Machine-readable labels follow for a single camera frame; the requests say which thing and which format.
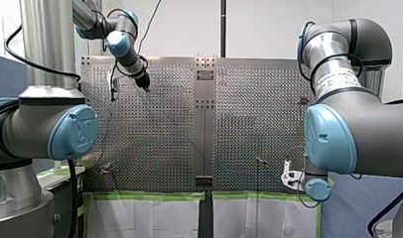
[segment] green tape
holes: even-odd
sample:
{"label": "green tape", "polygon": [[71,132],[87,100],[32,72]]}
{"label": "green tape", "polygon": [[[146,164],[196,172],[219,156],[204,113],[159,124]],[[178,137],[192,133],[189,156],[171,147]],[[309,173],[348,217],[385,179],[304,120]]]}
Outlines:
{"label": "green tape", "polygon": [[328,178],[328,183],[329,183],[329,186],[331,186],[331,187],[333,187],[335,185],[335,182],[331,178]]}
{"label": "green tape", "polygon": [[81,207],[79,207],[79,208],[77,209],[77,216],[82,216],[83,213],[84,213],[84,209],[83,209],[83,206],[81,206]]}
{"label": "green tape", "polygon": [[[268,200],[289,200],[300,201],[297,194],[286,194],[280,192],[265,192],[261,191],[257,194],[254,191],[214,191],[214,200],[235,200],[235,199],[248,199],[248,198],[261,198]],[[301,199],[306,202],[313,202],[307,195],[300,195]]]}
{"label": "green tape", "polygon": [[104,191],[85,192],[85,200],[150,200],[150,201],[193,201],[204,200],[204,192],[147,192],[147,191]]}

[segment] robotic arm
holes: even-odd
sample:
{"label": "robotic arm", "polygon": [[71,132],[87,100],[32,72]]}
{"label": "robotic arm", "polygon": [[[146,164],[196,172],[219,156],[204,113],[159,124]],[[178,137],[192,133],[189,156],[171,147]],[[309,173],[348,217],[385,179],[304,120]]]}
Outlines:
{"label": "robotic arm", "polygon": [[73,19],[77,25],[76,31],[82,38],[106,38],[109,50],[125,74],[135,79],[139,87],[149,88],[150,78],[144,60],[134,51],[139,20],[133,12],[114,9],[105,18],[99,12],[91,11],[83,2],[74,0]]}
{"label": "robotic arm", "polygon": [[[308,24],[303,29],[298,61],[310,69],[317,95],[305,118],[303,184],[311,199],[330,197],[324,180],[328,172],[403,178],[403,104],[383,104],[379,98],[391,59],[390,40],[372,21]],[[403,238],[401,210],[393,237]]]}
{"label": "robotic arm", "polygon": [[17,100],[0,103],[0,237],[51,238],[54,197],[41,189],[32,159],[69,160],[74,175],[71,161],[91,150],[98,132],[96,112],[77,89],[72,23],[83,38],[106,37],[110,51],[137,85],[148,88],[150,80],[133,50],[138,21],[133,13],[116,10],[120,14],[105,19],[81,0],[20,2],[22,27],[6,47],[14,54],[9,42],[23,29],[25,58],[17,57],[26,64],[28,87]]}

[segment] robot end effector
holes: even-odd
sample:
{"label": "robot end effector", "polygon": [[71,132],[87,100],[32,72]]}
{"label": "robot end effector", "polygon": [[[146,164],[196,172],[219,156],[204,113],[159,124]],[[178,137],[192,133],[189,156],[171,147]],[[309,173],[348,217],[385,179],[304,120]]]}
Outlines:
{"label": "robot end effector", "polygon": [[[119,12],[119,14],[116,17],[110,17],[114,12]],[[91,14],[93,14],[91,18],[93,23],[87,25],[79,24],[80,16],[83,13],[74,14],[78,34],[82,38],[89,40],[106,39],[107,47],[122,67],[120,72],[133,78],[137,86],[145,90],[148,89],[150,77],[146,71],[147,61],[134,51],[138,32],[138,17],[133,12],[122,9],[114,9],[108,14],[107,18],[95,11],[91,12]]]}

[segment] white wall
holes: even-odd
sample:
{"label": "white wall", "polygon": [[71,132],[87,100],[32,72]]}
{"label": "white wall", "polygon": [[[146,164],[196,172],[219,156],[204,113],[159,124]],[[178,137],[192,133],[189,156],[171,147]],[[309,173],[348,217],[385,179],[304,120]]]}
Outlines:
{"label": "white wall", "polygon": [[227,57],[295,59],[301,28],[330,22],[333,7],[329,0],[227,1]]}
{"label": "white wall", "polygon": [[[104,12],[120,6],[139,16],[136,49],[158,0],[111,0]],[[144,41],[141,54],[162,57],[219,55],[220,1],[164,0]]]}
{"label": "white wall", "polygon": [[[139,34],[158,0],[110,0],[140,18]],[[329,0],[232,0],[227,1],[227,56],[230,58],[296,57],[297,39],[306,21],[333,19]],[[163,1],[144,42],[142,54],[149,56],[212,57],[220,53],[220,1]]]}
{"label": "white wall", "polygon": [[367,18],[386,30],[393,47],[393,63],[385,74],[382,99],[403,98],[403,0],[335,0],[335,20],[349,18]]}

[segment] blue joint cap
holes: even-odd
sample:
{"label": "blue joint cap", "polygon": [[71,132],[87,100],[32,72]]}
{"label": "blue joint cap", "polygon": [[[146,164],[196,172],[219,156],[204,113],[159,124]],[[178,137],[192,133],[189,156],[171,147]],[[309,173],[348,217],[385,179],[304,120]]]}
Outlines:
{"label": "blue joint cap", "polygon": [[77,105],[57,122],[48,143],[50,159],[77,160],[86,155],[96,140],[99,122],[87,105]]}
{"label": "blue joint cap", "polygon": [[353,173],[357,154],[352,134],[331,107],[310,107],[305,120],[306,153],[320,170],[341,175]]}
{"label": "blue joint cap", "polygon": [[124,57],[131,49],[128,37],[122,32],[111,32],[106,38],[106,42],[109,50],[116,58]]}
{"label": "blue joint cap", "polygon": [[307,196],[314,201],[327,201],[331,197],[332,188],[321,178],[310,179],[305,185]]}

